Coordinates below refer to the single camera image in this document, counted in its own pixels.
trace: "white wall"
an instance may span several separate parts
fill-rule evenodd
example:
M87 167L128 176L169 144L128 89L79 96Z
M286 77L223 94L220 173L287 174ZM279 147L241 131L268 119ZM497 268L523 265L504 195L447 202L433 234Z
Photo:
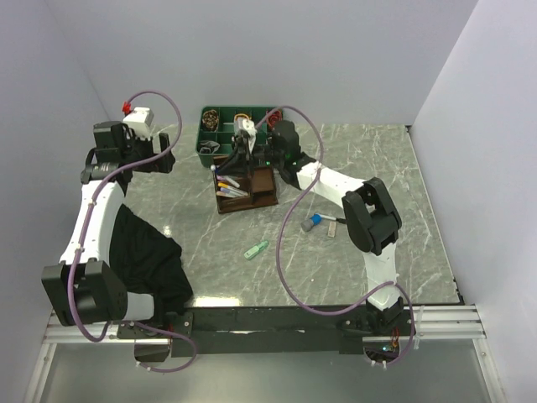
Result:
M43 1L3 3L0 54L0 400L11 403L50 314L41 270L69 239L91 126L107 115Z
M151 87L191 123L207 104L283 102L318 122L408 124L477 2L45 1L115 118Z
M537 393L537 3L480 0L412 129L512 403Z

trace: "pen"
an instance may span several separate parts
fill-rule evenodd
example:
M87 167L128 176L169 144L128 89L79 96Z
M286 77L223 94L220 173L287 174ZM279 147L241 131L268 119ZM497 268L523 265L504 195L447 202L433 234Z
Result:
M245 197L245 196L248 196L248 194L246 195L243 195L242 193L237 193L236 191L232 190L232 189L227 189L225 187L221 187L220 188L220 191L222 193L226 193L227 195L233 195L233 196L236 196L236 197Z
M228 185L228 184L226 184L226 183L218 182L218 185L219 185L220 187L225 187L226 189L229 189L230 191L234 191L234 192L238 193L239 195L248 196L248 193L247 193L247 192L245 192L245 191L241 191L240 189L236 189L236 188L234 188L233 186L230 186L230 185Z
M242 196L239 196L239 195L234 195L232 193L224 193L223 191L218 191L216 193L217 196L221 196L221 197L231 197L231 198L235 198L235 197L242 197Z
M219 181L226 181L226 182L229 182L229 183L231 183L231 184L232 184L233 186L235 186L235 187L241 187L237 181L235 181L234 179L230 178L229 176L220 176L220 175L217 175L216 178L217 178Z

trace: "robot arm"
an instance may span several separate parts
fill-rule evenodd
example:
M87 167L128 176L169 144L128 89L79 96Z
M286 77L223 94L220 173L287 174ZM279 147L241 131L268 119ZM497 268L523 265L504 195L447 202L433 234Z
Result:
M347 230L352 242L360 249L368 275L368 289L387 281L397 280L395 243L399 237L401 218L386 186L379 178L369 181L352 178L322 166L302 152L299 135L292 122L281 120L274 125L266 145L252 145L250 128L253 122L239 118L236 125L233 155L217 167L218 173L253 173L255 166L270 163L282 179L304 190L321 175L310 191L343 208ZM377 291L368 303L390 322L403 309L399 292L392 287Z
M88 203L102 179L116 168L154 155L149 108L136 107L122 122L98 123L93 127L96 148L90 151L81 173L82 202L75 229L60 262L45 267L42 282L53 308L64 326L74 324L67 301L67 273L73 263L78 239L86 218ZM160 148L169 146L167 134L159 134ZM155 165L142 165L142 172L169 173L175 158L171 153ZM83 323L114 320L144 320L154 316L154 298L149 294L127 292L110 269L109 249L117 212L123 204L133 177L125 170L108 182L94 206L86 242L76 267L76 305Z

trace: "green organizer box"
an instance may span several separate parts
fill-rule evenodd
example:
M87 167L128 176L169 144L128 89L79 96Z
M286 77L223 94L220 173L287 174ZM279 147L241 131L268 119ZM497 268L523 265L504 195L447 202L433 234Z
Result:
M258 123L270 110L274 107L204 107L201 110L200 115L200 125L198 127L198 137L196 139L196 153L200 157L201 164L206 168L209 168L213 164L213 158L217 156L226 156L232 152L232 136L234 135L233 130L233 119L238 113L246 113L248 116L252 117L254 123ZM218 127L216 131L209 132L204 127L201 122L201 117L206 111L214 109L218 112ZM255 139L255 144L266 144L267 143L267 124L263 123L261 128L258 130L258 134ZM200 143L203 141L212 140L220 144L220 148L215 154L200 154Z

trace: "gray marble surface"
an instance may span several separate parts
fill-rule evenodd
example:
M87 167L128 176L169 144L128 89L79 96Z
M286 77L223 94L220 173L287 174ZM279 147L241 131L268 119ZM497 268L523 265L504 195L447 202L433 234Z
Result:
M300 144L318 150L315 135L298 125ZM170 137L176 126L164 128ZM275 246L279 227L299 191L278 177L278 206L220 215L211 172L195 152L195 126L187 126L174 155L173 172L135 173L126 204L183 248L185 272L195 292L194 306L284 306L295 303L279 283ZM399 283L414 303L458 302L456 284L410 142L402 125L321 125L325 165L362 179L381 178L403 220L396 250ZM304 302L349 304L367 291L360 251L338 224L327 237L326 221L309 233L300 223L319 212L343 217L336 205L308 195L286 228L282 264L286 280ZM267 239L270 245L248 261L243 253Z

